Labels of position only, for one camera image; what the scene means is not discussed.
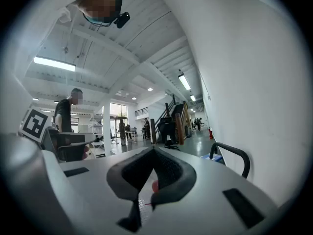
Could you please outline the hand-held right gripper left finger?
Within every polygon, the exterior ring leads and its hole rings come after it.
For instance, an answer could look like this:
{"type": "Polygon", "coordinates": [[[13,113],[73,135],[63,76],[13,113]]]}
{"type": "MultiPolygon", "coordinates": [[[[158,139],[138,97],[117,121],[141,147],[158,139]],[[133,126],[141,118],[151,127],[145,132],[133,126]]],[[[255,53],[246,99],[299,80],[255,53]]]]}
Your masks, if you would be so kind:
{"type": "Polygon", "coordinates": [[[107,172],[107,182],[115,195],[132,201],[128,217],[118,221],[122,228],[136,233],[141,228],[139,193],[154,169],[155,149],[146,148],[138,154],[113,165],[107,172]]]}

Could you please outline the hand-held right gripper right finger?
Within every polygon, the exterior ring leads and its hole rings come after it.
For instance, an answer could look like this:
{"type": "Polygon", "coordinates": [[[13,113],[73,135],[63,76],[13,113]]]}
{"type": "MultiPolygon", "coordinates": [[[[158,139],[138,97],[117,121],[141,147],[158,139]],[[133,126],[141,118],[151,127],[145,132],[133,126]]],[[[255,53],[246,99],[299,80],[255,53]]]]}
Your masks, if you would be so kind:
{"type": "Polygon", "coordinates": [[[196,171],[189,163],[158,147],[153,149],[153,170],[158,180],[158,191],[151,197],[153,209],[181,200],[196,183],[196,171]]]}

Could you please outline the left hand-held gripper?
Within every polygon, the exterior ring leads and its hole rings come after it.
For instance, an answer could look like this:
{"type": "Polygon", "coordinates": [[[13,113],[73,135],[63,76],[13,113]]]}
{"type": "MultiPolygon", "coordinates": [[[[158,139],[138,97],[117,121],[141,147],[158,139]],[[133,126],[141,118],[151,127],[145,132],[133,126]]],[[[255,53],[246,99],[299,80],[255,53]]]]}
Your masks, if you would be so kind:
{"type": "Polygon", "coordinates": [[[96,140],[93,133],[59,132],[52,126],[51,117],[37,108],[27,110],[20,132],[37,142],[41,149],[54,153],[60,162],[82,160],[87,145],[96,140]]]}

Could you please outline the grey platform trolley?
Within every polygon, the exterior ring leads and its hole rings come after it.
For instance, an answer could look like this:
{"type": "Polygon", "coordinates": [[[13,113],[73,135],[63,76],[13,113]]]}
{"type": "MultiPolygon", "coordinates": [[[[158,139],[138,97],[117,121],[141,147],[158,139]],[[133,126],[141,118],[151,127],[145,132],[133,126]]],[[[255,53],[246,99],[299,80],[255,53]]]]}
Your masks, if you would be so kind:
{"type": "Polygon", "coordinates": [[[250,159],[249,159],[249,156],[247,155],[246,152],[238,149],[238,148],[235,148],[235,147],[232,147],[232,146],[229,146],[229,145],[226,145],[226,144],[223,144],[223,143],[220,143],[220,142],[215,142],[212,147],[211,147],[211,150],[210,150],[210,153],[209,153],[209,159],[212,160],[213,159],[213,155],[214,155],[214,152],[216,150],[217,147],[220,147],[220,148],[223,148],[235,155],[238,155],[240,156],[243,161],[244,161],[244,169],[243,169],[243,172],[242,172],[242,177],[244,177],[245,179],[247,179],[248,175],[249,175],[249,172],[250,172],[250,159]]]}

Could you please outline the large blue cardboard box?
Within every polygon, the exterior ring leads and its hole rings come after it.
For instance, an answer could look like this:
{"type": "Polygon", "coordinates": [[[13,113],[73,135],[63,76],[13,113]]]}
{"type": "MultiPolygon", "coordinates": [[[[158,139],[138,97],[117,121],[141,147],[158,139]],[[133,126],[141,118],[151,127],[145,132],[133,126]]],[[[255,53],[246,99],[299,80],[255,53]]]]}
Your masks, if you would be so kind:
{"type": "Polygon", "coordinates": [[[203,156],[201,156],[201,158],[207,159],[207,160],[212,160],[215,162],[220,162],[223,159],[222,155],[215,154],[215,153],[213,153],[212,158],[210,158],[210,154],[203,155],[203,156]]]}

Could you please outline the black office chair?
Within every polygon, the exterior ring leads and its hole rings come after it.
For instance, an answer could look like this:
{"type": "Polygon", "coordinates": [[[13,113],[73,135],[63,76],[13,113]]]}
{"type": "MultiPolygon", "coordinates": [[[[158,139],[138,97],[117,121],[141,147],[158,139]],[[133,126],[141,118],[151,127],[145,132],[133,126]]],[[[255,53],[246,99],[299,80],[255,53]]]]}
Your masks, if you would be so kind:
{"type": "Polygon", "coordinates": [[[172,117],[162,117],[157,124],[157,128],[160,132],[161,142],[164,144],[164,147],[180,151],[179,147],[176,145],[176,124],[172,117]]]}

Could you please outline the white pillar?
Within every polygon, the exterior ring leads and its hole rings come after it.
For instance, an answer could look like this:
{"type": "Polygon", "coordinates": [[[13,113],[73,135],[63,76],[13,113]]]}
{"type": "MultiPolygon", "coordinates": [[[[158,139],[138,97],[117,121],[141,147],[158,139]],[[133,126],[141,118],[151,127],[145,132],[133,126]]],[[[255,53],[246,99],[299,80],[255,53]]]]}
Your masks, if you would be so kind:
{"type": "Polygon", "coordinates": [[[106,158],[111,155],[111,126],[110,126],[110,99],[105,98],[103,103],[103,142],[106,158]]]}

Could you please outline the white shelving rack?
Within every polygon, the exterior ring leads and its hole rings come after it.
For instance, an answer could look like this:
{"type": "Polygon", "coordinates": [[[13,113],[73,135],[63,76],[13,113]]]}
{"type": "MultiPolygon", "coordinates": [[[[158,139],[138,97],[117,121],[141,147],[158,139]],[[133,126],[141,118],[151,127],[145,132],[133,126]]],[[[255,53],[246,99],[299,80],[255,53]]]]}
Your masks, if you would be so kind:
{"type": "Polygon", "coordinates": [[[105,157],[105,148],[103,142],[103,125],[101,123],[102,119],[95,118],[94,115],[89,120],[89,132],[95,134],[95,141],[92,142],[89,147],[91,149],[91,154],[96,158],[105,157]]]}

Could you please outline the wooden staircase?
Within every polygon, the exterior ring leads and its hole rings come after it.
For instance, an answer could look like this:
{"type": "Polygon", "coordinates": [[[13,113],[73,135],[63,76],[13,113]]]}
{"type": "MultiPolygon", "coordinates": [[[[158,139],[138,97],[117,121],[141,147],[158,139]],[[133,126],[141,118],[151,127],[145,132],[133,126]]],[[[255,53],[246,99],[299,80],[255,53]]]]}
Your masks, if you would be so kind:
{"type": "Polygon", "coordinates": [[[176,143],[183,145],[184,140],[191,136],[192,125],[188,113],[188,104],[186,101],[179,103],[175,95],[172,95],[170,103],[164,104],[165,108],[157,119],[150,118],[151,144],[161,143],[161,131],[158,125],[163,118],[170,118],[175,123],[176,143]]]}

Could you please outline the glass entrance door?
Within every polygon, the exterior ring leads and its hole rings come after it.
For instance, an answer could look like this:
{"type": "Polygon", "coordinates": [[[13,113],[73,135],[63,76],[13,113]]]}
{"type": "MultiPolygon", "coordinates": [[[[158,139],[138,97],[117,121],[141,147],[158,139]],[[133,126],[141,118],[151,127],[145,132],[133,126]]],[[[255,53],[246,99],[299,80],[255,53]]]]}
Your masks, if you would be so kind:
{"type": "Polygon", "coordinates": [[[112,133],[118,132],[121,119],[123,119],[125,125],[128,124],[128,107],[126,105],[110,103],[110,128],[112,133]]]}

